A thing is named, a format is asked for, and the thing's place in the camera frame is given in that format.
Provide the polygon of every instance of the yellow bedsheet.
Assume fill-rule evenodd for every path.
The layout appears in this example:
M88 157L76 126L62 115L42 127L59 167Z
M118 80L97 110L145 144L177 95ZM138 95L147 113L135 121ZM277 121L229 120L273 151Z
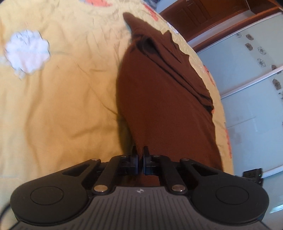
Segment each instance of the yellow bedsheet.
M224 170L233 173L212 77L183 37L146 4L5 0L0 4L0 208L26 181L129 151L132 141L115 100L119 64L130 42L123 12L163 33L170 30L181 51L190 55L214 102Z

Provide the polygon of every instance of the folded brown fabric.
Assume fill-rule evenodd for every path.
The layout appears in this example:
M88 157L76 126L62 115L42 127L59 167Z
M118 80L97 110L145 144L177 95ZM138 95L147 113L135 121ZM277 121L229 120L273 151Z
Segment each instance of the folded brown fabric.
M222 170L212 122L212 99L202 79L167 31L164 35L130 13L132 30L117 79L117 104L139 155L173 161L186 157Z

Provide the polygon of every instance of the black cable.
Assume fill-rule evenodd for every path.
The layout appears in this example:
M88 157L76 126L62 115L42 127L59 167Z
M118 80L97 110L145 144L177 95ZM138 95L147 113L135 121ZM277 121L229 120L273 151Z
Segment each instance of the black cable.
M3 220L3 217L5 215L5 213L9 210L9 208L11 207L10 203L8 203L6 206L4 206L3 210L1 211L0 214L0 230L1 230L1 222Z

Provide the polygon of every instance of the black electronic device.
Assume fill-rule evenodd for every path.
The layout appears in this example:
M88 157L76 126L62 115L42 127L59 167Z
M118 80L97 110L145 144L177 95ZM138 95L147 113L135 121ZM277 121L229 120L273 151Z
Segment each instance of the black electronic device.
M183 158L135 148L27 182L11 196L12 230L268 230L260 170L237 177ZM159 176L159 187L126 187L125 176Z

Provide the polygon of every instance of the white logo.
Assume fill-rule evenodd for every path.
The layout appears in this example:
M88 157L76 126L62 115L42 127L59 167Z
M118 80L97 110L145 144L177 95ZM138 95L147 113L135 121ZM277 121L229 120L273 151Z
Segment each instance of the white logo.
M139 194L141 194L141 193L144 192L144 190L140 188L140 189L137 190L137 192L138 192Z

